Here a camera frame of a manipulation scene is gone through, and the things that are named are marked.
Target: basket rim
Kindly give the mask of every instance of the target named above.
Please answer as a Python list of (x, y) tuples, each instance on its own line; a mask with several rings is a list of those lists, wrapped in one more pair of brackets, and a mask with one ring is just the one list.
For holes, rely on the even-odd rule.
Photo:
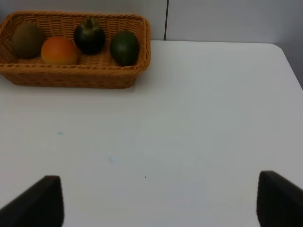
[(133, 75), (134, 73), (139, 73), (148, 68), (150, 64), (150, 24), (149, 21), (137, 14), (109, 14), (109, 13), (78, 13), (78, 12), (63, 12), (63, 11), (30, 11), (30, 10), (21, 10), (8, 14), (3, 22), (0, 24), (0, 36), (4, 32), (6, 26), (9, 24), (9, 21), (15, 15), (22, 14), (34, 14), (34, 15), (69, 15), (69, 16), (94, 16), (94, 17), (134, 17), (135, 19), (140, 19), (145, 23), (146, 27), (146, 56), (143, 59), (142, 63), (139, 65), (132, 66), (107, 66), (107, 67), (98, 67), (93, 65), (51, 65), (51, 64), (27, 64), (27, 63), (0, 63), (0, 73), (26, 73), (25, 69), (30, 69), (30, 73), (67, 73), (67, 74), (98, 74), (102, 75), (102, 71), (108, 71), (107, 75), (120, 75), (123, 72), (124, 75)]

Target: blue stain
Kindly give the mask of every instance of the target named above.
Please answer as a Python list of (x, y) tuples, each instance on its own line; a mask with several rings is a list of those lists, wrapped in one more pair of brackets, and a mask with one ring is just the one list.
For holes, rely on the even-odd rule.
[(112, 156), (108, 156), (107, 160), (111, 163), (114, 164), (115, 163), (115, 159)]

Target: white wall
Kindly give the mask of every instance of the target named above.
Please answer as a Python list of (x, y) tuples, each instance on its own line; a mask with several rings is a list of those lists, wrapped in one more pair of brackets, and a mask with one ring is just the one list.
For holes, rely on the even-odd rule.
[(167, 40), (273, 43), (303, 85), (302, 0), (170, 0)]
[(151, 38), (164, 39), (166, 0), (0, 0), (0, 16), (17, 10), (135, 13), (151, 24)]

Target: table surface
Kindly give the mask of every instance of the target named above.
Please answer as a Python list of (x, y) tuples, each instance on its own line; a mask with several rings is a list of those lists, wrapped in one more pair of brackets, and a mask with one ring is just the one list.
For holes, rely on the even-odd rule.
[(125, 90), (1, 78), (0, 207), (59, 175), (65, 227), (257, 227), (260, 171), (303, 187), (303, 92), (280, 48), (151, 52)]

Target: brown basket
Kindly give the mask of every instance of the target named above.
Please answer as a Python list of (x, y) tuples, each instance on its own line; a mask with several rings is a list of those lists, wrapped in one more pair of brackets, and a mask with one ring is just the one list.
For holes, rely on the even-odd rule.
[[(101, 53), (81, 54), (77, 65), (48, 65), (43, 63), (41, 56), (22, 59), (12, 50), (14, 31), (24, 21), (40, 26), (45, 38), (58, 35), (73, 40), (74, 29), (88, 16), (98, 20), (107, 41)], [(109, 52), (111, 38), (123, 30), (134, 32), (139, 40), (140, 53), (134, 66), (118, 66)], [(20, 11), (8, 15), (0, 25), (0, 74), (16, 85), (126, 88), (148, 68), (150, 60), (150, 25), (144, 17), (137, 15)]]

